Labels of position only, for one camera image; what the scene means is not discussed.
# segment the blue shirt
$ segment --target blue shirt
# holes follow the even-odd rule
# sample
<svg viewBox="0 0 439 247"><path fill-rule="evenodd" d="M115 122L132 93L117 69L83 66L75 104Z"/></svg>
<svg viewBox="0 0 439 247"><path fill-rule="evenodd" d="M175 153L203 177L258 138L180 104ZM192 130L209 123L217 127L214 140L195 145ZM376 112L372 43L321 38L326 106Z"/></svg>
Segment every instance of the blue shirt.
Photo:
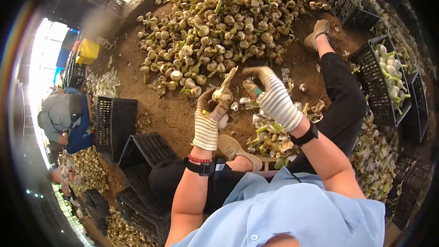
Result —
<svg viewBox="0 0 439 247"><path fill-rule="evenodd" d="M301 247L382 247L385 206L326 191L321 179L283 167L268 183L246 173L224 205L173 247L257 247L277 234Z"/></svg>

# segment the wrist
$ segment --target wrist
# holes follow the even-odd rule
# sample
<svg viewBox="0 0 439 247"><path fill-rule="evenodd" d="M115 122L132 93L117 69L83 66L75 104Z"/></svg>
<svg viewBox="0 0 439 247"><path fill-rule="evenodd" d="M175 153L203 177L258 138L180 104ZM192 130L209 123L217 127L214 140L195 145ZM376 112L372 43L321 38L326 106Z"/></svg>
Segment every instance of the wrist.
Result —
<svg viewBox="0 0 439 247"><path fill-rule="evenodd" d="M196 159L211 159L212 151L205 150L195 145L190 152L190 156Z"/></svg>
<svg viewBox="0 0 439 247"><path fill-rule="evenodd" d="M298 139L299 137L304 136L309 129L310 129L310 121L308 120L308 118L306 118L306 116L302 116L302 119L299 121L299 124L297 125L296 128L294 128L290 132L290 135Z"/></svg>

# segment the yellow container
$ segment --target yellow container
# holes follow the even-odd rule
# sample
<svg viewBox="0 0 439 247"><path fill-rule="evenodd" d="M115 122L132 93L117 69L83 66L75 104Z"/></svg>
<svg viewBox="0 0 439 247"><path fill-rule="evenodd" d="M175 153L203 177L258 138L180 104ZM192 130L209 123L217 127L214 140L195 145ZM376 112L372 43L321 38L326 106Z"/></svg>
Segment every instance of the yellow container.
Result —
<svg viewBox="0 0 439 247"><path fill-rule="evenodd" d="M78 54L76 55L76 63L79 64L93 64L99 54L100 45L92 40L84 38L78 47Z"/></svg>

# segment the crate of peeled garlic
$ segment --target crate of peeled garlic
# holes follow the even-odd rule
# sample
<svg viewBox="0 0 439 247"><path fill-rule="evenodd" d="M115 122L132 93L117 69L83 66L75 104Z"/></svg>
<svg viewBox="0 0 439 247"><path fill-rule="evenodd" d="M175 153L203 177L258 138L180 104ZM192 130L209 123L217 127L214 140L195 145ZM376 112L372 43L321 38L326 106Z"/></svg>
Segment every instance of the crate of peeled garlic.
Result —
<svg viewBox="0 0 439 247"><path fill-rule="evenodd" d="M404 68L387 35L370 39L349 56L376 125L398 126L411 107Z"/></svg>

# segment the hand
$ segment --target hand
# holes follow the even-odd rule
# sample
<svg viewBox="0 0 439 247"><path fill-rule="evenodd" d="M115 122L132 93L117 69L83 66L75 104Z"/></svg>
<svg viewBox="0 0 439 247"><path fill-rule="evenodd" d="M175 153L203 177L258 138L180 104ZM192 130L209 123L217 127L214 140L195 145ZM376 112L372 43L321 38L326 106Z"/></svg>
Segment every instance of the hand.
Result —
<svg viewBox="0 0 439 247"><path fill-rule="evenodd" d="M205 91L199 98L197 110L195 112L195 137L192 141L194 145L209 151L215 151L218 147L220 135L218 133L218 123L226 115L230 102L223 102L216 105L211 100L216 88Z"/></svg>
<svg viewBox="0 0 439 247"><path fill-rule="evenodd" d="M262 92L256 100L264 113L269 114L287 132L295 129L302 120L303 114L294 106L285 85L273 70L267 66L249 67L242 73L256 74L264 84L265 92Z"/></svg>

